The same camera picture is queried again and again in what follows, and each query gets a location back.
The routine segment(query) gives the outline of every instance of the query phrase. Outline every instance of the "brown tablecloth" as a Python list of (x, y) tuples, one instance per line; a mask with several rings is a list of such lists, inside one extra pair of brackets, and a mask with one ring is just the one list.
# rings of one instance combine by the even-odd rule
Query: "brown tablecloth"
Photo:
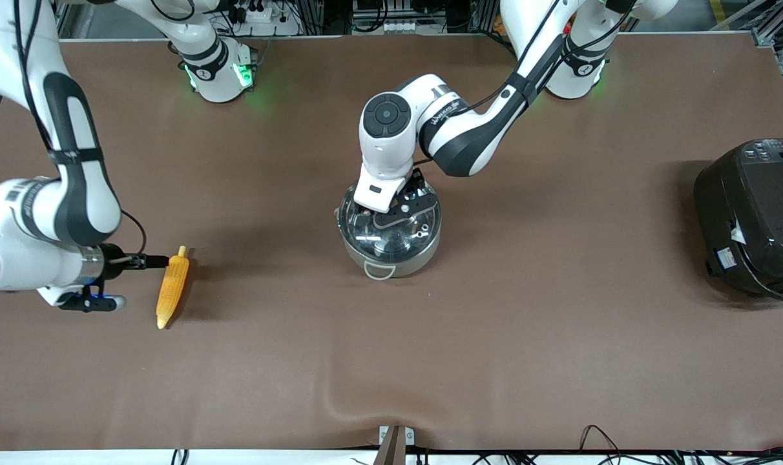
[[(339, 448), (394, 423), (466, 450), (575, 448), (590, 423), (622, 448), (783, 445), (783, 304), (708, 279), (690, 202), (705, 163), (783, 136), (782, 77), (748, 35), (621, 36), (589, 96), (542, 95), (478, 176), (427, 165), (441, 247), (382, 283), (332, 215), (362, 106), (429, 72), (477, 101), (514, 65), (498, 44), (273, 41), (224, 105), (162, 43), (63, 51), (147, 250), (185, 244), (194, 268), (164, 331), (161, 271), (110, 283), (114, 314), (0, 294), (0, 450)], [(53, 172), (5, 102), (0, 181)], [(139, 237), (125, 221), (114, 242)]]

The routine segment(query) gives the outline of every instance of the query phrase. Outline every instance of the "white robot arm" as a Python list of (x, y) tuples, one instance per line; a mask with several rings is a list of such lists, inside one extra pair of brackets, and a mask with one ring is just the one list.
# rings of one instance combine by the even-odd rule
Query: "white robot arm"
[[(167, 0), (167, 8), (173, 3)], [(207, 3), (216, 2), (202, 2), (200, 8)], [(104, 294), (105, 280), (123, 270), (165, 267), (167, 257), (125, 254), (105, 243), (119, 227), (122, 212), (84, 91), (61, 58), (52, 14), (49, 0), (0, 2), (0, 95), (32, 111), (58, 171), (52, 179), (0, 184), (0, 291), (37, 289), (49, 304), (63, 309), (110, 311), (123, 307), (125, 298)], [(185, 60), (193, 64), (199, 82), (206, 83), (200, 88), (203, 97), (230, 100), (244, 87), (236, 79), (229, 45), (204, 29), (202, 19), (153, 21), (167, 27), (185, 54), (198, 55), (188, 54)], [(92, 285), (99, 287), (98, 294), (91, 293)]]
[[(99, 0), (96, 3), (113, 2)], [(176, 47), (194, 90), (213, 103), (229, 102), (253, 87), (256, 50), (220, 37), (202, 13), (220, 0), (115, 0), (153, 24)]]
[[(635, 8), (654, 19), (676, 2), (501, 0), (506, 32), (521, 55), (515, 71), (492, 95), (489, 109), (478, 114), (477, 105), (469, 107), (433, 74), (369, 100), (360, 118), (362, 167), (354, 201), (376, 212), (389, 211), (412, 173), (415, 139), (449, 176), (476, 174), (542, 88), (564, 98), (589, 91), (623, 17)], [(572, 32), (564, 36), (576, 11)]]

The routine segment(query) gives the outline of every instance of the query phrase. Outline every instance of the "green led light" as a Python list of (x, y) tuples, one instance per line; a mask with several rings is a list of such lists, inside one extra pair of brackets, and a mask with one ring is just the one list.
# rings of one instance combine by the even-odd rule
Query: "green led light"
[(606, 64), (606, 59), (601, 60), (601, 64), (598, 65), (598, 69), (596, 70), (596, 77), (592, 80), (592, 85), (596, 85), (601, 80), (601, 70), (604, 69), (604, 64)]
[(191, 87), (196, 89), (196, 82), (194, 82), (193, 74), (191, 74), (191, 70), (188, 70), (187, 65), (185, 65), (185, 73), (187, 73), (187, 77), (191, 80)]
[(249, 87), (253, 82), (249, 67), (234, 64), (234, 72), (237, 74), (237, 79), (239, 79), (239, 85)]

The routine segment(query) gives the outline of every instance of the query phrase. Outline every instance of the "yellow corn cob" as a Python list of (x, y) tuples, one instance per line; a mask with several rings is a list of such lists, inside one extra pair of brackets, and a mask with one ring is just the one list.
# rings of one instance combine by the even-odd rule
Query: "yellow corn cob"
[(167, 270), (162, 279), (162, 288), (159, 291), (159, 301), (156, 302), (156, 327), (165, 329), (167, 321), (173, 316), (176, 310), (176, 304), (179, 303), (179, 297), (182, 296), (182, 289), (185, 289), (185, 277), (187, 269), (191, 264), (185, 257), (185, 246), (179, 247), (179, 255), (172, 256), (167, 261)]

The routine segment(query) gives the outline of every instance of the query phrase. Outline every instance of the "power strip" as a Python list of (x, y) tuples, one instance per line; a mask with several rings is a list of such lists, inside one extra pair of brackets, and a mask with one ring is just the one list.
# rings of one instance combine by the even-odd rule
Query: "power strip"
[[(424, 23), (415, 19), (388, 19), (383, 22), (383, 27), (379, 27), (372, 32), (359, 32), (352, 30), (354, 36), (385, 36), (395, 34), (418, 34), (420, 36), (433, 36), (446, 32), (446, 27), (442, 21), (445, 18), (435, 18), (433, 23)], [(373, 21), (365, 21), (357, 26), (362, 29), (370, 29)]]
[(261, 12), (256, 9), (256, 5), (258, 0), (242, 0), (240, 3), (235, 3), (230, 12), (213, 13), (211, 24), (219, 33), (227, 36), (267, 37), (305, 34), (302, 21), (297, 17), (297, 7), (293, 6), (293, 3), (283, 2), (283, 0), (262, 0)]

